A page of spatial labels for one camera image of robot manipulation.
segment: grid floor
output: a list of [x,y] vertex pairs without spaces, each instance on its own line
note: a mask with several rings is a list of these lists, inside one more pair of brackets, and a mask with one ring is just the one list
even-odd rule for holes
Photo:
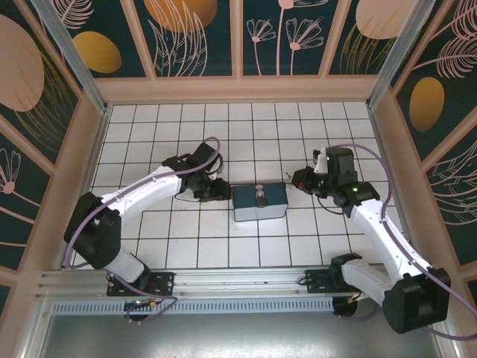
[[[208,136],[221,141],[233,184],[288,182],[312,165],[313,149],[354,142],[378,151],[364,103],[234,103],[115,106],[92,192],[103,195],[143,178],[165,158],[192,153]],[[360,179],[387,196],[385,173],[355,151]],[[381,260],[359,228],[287,186],[282,219],[235,223],[231,201],[199,204],[170,198],[124,223],[122,245],[152,269],[313,266],[350,251]],[[182,198],[192,199],[191,193]],[[322,201],[333,208],[331,199]],[[394,202],[388,214],[400,228]],[[75,263],[82,263],[79,255]]]

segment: blue box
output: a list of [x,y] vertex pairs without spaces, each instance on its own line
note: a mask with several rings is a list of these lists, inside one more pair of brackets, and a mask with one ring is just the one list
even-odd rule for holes
[[288,208],[286,184],[234,186],[232,203],[236,222],[282,218]]

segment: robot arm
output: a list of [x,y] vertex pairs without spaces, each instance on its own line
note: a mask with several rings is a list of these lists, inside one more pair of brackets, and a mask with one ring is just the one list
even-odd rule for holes
[[[144,263],[121,247],[121,226],[152,204],[187,189],[193,191],[194,197],[202,202],[229,200],[232,195],[230,185],[223,179],[216,178],[223,167],[220,154],[202,170],[182,175],[173,174],[198,167],[205,163],[213,153],[214,149],[203,142],[194,154],[168,158],[146,178],[122,190],[102,195],[100,198],[91,192],[82,195],[66,228],[65,241],[70,242],[73,233],[94,209],[127,190],[126,195],[122,195],[121,199],[110,204],[92,221],[88,222],[73,248],[94,269],[106,269],[143,291],[149,283],[151,272]],[[161,173],[171,174],[153,179]],[[137,185],[147,179],[152,179],[152,181],[141,186]],[[134,187],[137,188],[129,192],[129,189]]]
[[382,223],[382,202],[373,186],[358,182],[353,152],[329,148],[314,151],[316,168],[294,173],[292,184],[319,198],[333,197],[344,214],[358,225],[373,244],[388,274],[369,266],[358,254],[345,254],[332,260],[329,273],[333,282],[347,283],[382,306],[386,320],[398,333],[443,321],[447,316],[449,294],[417,269],[426,268],[450,286],[449,275],[432,268],[412,247],[386,214],[392,234],[412,257],[409,261]]

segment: white tiled floor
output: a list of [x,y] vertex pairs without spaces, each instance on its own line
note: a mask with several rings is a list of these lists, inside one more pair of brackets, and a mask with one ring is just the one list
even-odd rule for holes
[[[92,191],[101,195],[126,186],[164,159],[192,153],[208,136],[221,140],[221,176],[231,184],[288,182],[287,173],[304,168],[307,160],[311,164],[313,149],[323,145],[354,142],[378,150],[363,103],[116,106]],[[355,153],[358,176],[385,198],[378,161],[360,149]],[[379,262],[350,220],[328,213],[295,188],[287,186],[287,195],[284,218],[241,223],[234,222],[231,203],[166,199],[124,224],[122,244],[152,269],[313,266],[351,250]],[[192,200],[188,192],[180,197]],[[329,198],[322,203],[334,207]],[[388,212],[400,228],[396,207]]]

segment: line-drawn flower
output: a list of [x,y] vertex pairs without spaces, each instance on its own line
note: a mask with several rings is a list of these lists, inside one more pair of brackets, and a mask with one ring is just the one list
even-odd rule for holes
[[261,41],[268,41],[272,40],[277,36],[275,31],[272,31],[274,27],[270,23],[270,20],[258,20],[255,23],[255,20],[248,20],[247,21],[247,30],[250,34],[250,38],[253,41],[253,47],[255,48],[255,61],[256,61],[256,68],[259,71],[259,75],[262,75],[262,71],[260,71],[259,65],[259,55],[256,50],[256,44],[260,43]]
[[323,45],[320,19],[315,21],[304,19],[297,27],[297,19],[288,20],[285,24],[286,34],[291,48],[290,75],[293,75],[293,59],[295,51],[304,48],[314,48]]
[[[39,207],[40,205],[38,203],[35,203],[34,201],[26,198],[23,195],[20,195],[15,191],[15,182],[18,178],[21,162],[22,157],[16,151],[12,151],[10,157],[8,157],[7,151],[4,148],[0,149],[0,193],[5,195],[14,194],[22,200]],[[33,224],[35,222],[32,219],[29,219],[4,207],[0,207],[0,211],[19,220],[23,220],[29,224]]]
[[278,5],[282,8],[278,22],[278,40],[277,40],[277,75],[280,74],[280,40],[282,38],[283,13],[285,10],[293,7],[313,7],[326,4],[328,0],[278,0]]

